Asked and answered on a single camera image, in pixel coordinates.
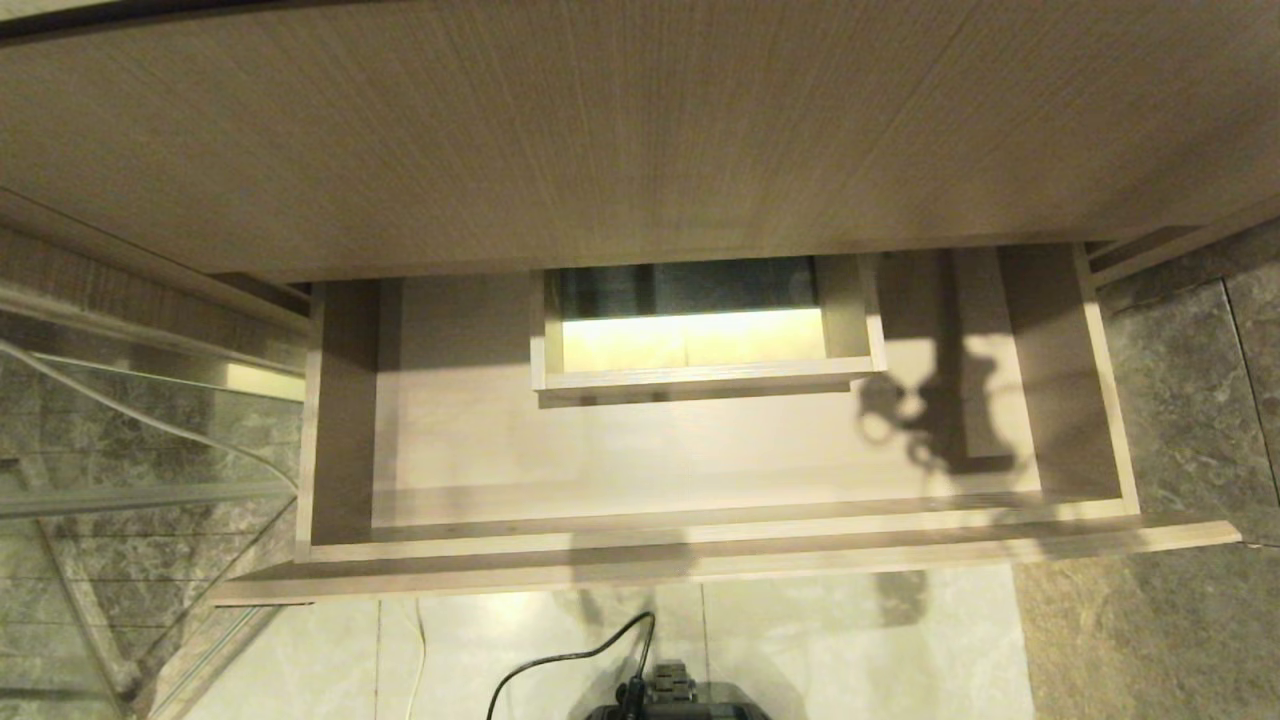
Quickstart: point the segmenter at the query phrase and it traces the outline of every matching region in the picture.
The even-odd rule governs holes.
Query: black device
[[[635,702],[636,697],[643,702]],[[659,664],[648,687],[632,678],[618,687],[617,701],[596,707],[586,720],[771,720],[759,706],[748,702],[699,702],[698,685],[684,662]]]

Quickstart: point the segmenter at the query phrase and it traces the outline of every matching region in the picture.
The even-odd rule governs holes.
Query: white floor tile
[[[372,720],[378,603],[289,607],[187,720]]]
[[[705,676],[701,589],[695,584],[556,593],[420,598],[426,629],[426,670],[415,719],[480,720],[498,680],[529,660],[590,650],[637,612],[657,610],[649,655],[684,660]],[[378,719],[406,717],[421,647],[413,601],[381,609]],[[502,692],[495,720],[581,720],[635,670],[643,625],[591,660],[532,669]]]
[[[714,583],[710,680],[773,720],[1032,720],[1007,566]]]

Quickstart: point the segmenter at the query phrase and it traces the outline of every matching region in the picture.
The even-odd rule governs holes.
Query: wooden cabinet
[[[1139,512],[1078,246],[838,266],[856,269],[846,297],[864,310],[824,328],[870,328],[878,350],[836,388],[806,377],[548,396],[570,374],[548,360],[543,273],[317,286],[297,559],[223,584],[218,601],[906,570],[1239,539],[1225,521]]]

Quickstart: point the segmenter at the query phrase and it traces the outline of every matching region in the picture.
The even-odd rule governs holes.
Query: drawer
[[[874,255],[544,270],[530,307],[544,398],[838,389],[886,368]]]
[[[760,363],[709,384],[677,368],[653,387],[553,372],[552,273],[317,284],[296,560],[223,584],[218,602],[1239,541],[1221,520],[1140,514],[1078,247],[826,268],[854,278],[841,292],[860,311],[822,332],[861,337],[865,354],[764,360],[777,374],[763,383],[745,366]],[[826,360],[852,363],[814,372]]]

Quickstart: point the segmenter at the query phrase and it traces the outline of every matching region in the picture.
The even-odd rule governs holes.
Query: power cord
[[[140,410],[134,410],[133,407],[129,407],[128,405],[124,405],[123,402],[120,402],[120,401],[118,401],[118,400],[115,400],[113,397],[102,395],[101,392],[99,392],[99,391],[88,387],[87,384],[77,380],[76,378],[73,378],[73,377],[63,373],[61,370],[54,368],[52,365],[45,363],[44,360],[40,360],[35,355],[27,352],[26,350],[18,347],[17,345],[14,345],[14,343],[12,343],[9,341],[0,340],[0,352],[5,352],[5,354],[13,356],[15,360],[19,360],[22,363],[26,363],[27,365],[31,365],[37,372],[40,372],[40,373],[42,373],[42,374],[45,374],[45,375],[47,375],[47,377],[50,377],[50,378],[52,378],[52,379],[63,383],[64,386],[67,386],[67,387],[69,387],[69,388],[72,388],[72,389],[74,389],[74,391],[77,391],[77,392],[79,392],[82,395],[86,395],[86,396],[88,396],[88,397],[91,397],[91,398],[101,402],[102,405],[106,405],[111,410],[123,413],[123,414],[128,415],[129,418],[133,418],[134,420],[138,420],[140,423],[145,423],[147,425],[151,425],[152,428],[164,430],[164,432],[166,432],[169,434],[174,434],[174,436],[178,436],[178,437],[184,437],[187,439],[193,439],[193,441],[196,441],[198,443],[207,445],[209,447],[215,447],[218,450],[225,450],[227,452],[232,452],[234,455],[239,455],[241,457],[248,457],[250,460],[253,460],[255,462],[261,464],[264,468],[266,468],[268,470],[270,470],[274,475],[276,475],[278,478],[280,478],[282,480],[284,480],[285,483],[288,483],[289,487],[293,488],[294,491],[298,489],[298,486],[293,482],[293,478],[291,478],[288,475],[288,473],[285,473],[284,470],[279,469],[274,462],[271,462],[266,457],[262,457],[261,455],[250,452],[250,451],[247,451],[244,448],[241,448],[241,447],[236,447],[234,445],[228,445],[228,443],[225,443],[223,441],[219,441],[219,439],[214,439],[214,438],[211,438],[209,436],[202,436],[202,434],[200,434],[200,433],[197,433],[195,430],[188,430],[186,428],[179,428],[178,425],[170,425],[169,423],[165,423],[164,420],[160,420],[159,418],[152,418],[151,415],[147,415],[146,413],[142,413]]]
[[[640,615],[636,615],[635,618],[632,618],[626,625],[622,625],[622,629],[620,629],[617,633],[613,633],[612,638],[604,641],[604,644],[602,644],[600,647],[598,647],[595,650],[590,650],[590,651],[586,651],[586,652],[573,652],[573,653],[570,653],[570,655],[553,655],[550,657],[543,657],[543,659],[539,659],[539,660],[525,662],[520,667],[516,667],[511,673],[507,673],[507,676],[503,678],[502,682],[498,683],[498,687],[493,691],[493,700],[489,701],[489,712],[485,715],[485,720],[493,720],[493,710],[494,710],[494,707],[498,706],[498,694],[502,693],[502,688],[508,682],[511,682],[511,679],[515,678],[516,675],[524,673],[525,670],[530,670],[530,669],[538,667],[539,665],[549,665],[552,662],[559,662],[562,660],[586,660],[588,657],[595,657],[596,655],[600,655],[605,650],[609,650],[611,647],[613,647],[613,643],[618,642],[618,639],[622,635],[627,634],[627,630],[630,630],[631,628],[636,626],[643,620],[649,620],[649,634],[645,637],[644,650],[640,652],[640,666],[636,667],[636,673],[635,673],[635,675],[631,676],[631,683],[628,683],[628,685],[627,685],[628,691],[632,689],[632,688],[637,688],[637,687],[643,688],[644,684],[643,684],[641,678],[644,675],[644,665],[645,665],[645,661],[649,660],[649,646],[653,643],[653,633],[654,633],[654,629],[658,626],[658,618],[657,618],[657,615],[654,615],[653,612],[649,612],[649,611],[641,612]],[[631,697],[630,702],[639,703],[641,700],[643,698]]]

